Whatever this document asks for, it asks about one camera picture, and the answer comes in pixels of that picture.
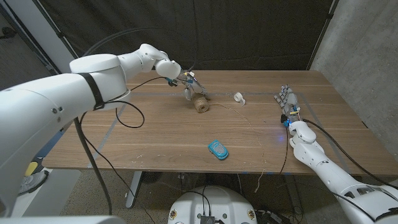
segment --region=spool of string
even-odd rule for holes
[[[195,93],[192,96],[192,100],[199,113],[206,112],[209,109],[209,102],[207,102],[205,96],[202,94]]]

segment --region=gray wall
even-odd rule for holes
[[[341,0],[311,70],[326,76],[398,161],[397,48],[398,1]]]

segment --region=black strap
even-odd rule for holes
[[[81,75],[88,83],[93,92],[94,99],[95,99],[95,106],[94,110],[102,109],[105,106],[105,103],[102,99],[102,95],[100,89],[98,88],[97,83],[95,82],[94,78],[89,73],[78,73]]]
[[[326,19],[331,19],[331,18],[333,18],[333,16],[334,16],[334,14],[332,13],[332,14],[328,14],[327,16],[326,16]]]

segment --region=black curtain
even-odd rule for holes
[[[305,70],[332,0],[40,2],[79,56],[121,30],[162,27],[182,35],[135,32],[95,53],[125,54],[147,43],[189,68],[197,34],[197,70]]]

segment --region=white tape roll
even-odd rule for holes
[[[242,96],[242,94],[241,94],[240,92],[237,92],[237,93],[234,95],[234,99],[235,99],[236,102],[240,102],[242,106],[243,106],[243,105],[245,104],[245,102],[246,102],[246,100],[244,100],[244,98],[243,98],[243,96]]]

